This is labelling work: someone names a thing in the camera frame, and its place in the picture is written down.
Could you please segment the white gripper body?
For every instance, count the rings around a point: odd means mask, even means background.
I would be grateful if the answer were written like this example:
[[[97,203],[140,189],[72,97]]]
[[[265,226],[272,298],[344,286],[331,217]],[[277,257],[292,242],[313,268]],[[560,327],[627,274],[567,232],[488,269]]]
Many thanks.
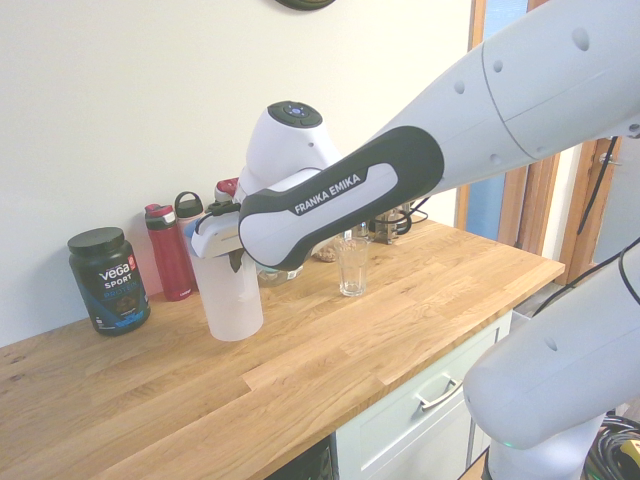
[[[196,223],[191,246],[199,258],[215,258],[236,250],[244,250],[238,234],[239,213],[214,216],[209,213]]]

